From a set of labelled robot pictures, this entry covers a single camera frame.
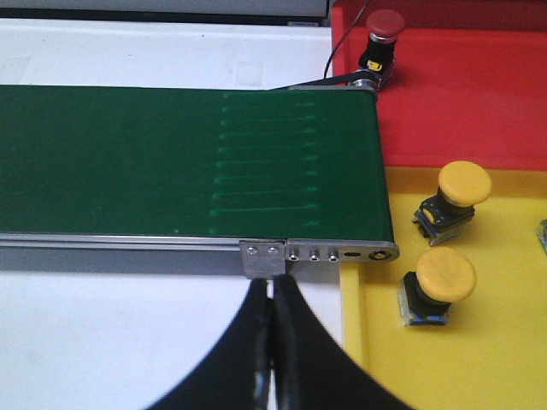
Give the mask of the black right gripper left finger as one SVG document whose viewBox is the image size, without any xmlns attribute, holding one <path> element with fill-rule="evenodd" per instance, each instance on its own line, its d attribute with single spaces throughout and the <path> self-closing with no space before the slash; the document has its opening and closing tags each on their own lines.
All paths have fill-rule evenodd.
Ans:
<svg viewBox="0 0 547 410">
<path fill-rule="evenodd" d="M 224 333 L 151 409 L 266 409 L 270 387 L 268 282 L 253 279 Z"/>
</svg>

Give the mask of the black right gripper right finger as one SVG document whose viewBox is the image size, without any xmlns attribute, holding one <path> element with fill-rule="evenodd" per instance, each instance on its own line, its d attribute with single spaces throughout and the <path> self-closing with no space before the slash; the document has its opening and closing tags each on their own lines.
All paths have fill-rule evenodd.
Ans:
<svg viewBox="0 0 547 410">
<path fill-rule="evenodd" d="M 279 409 L 409 409 L 338 345 L 289 275 L 273 279 L 273 365 Z"/>
</svg>

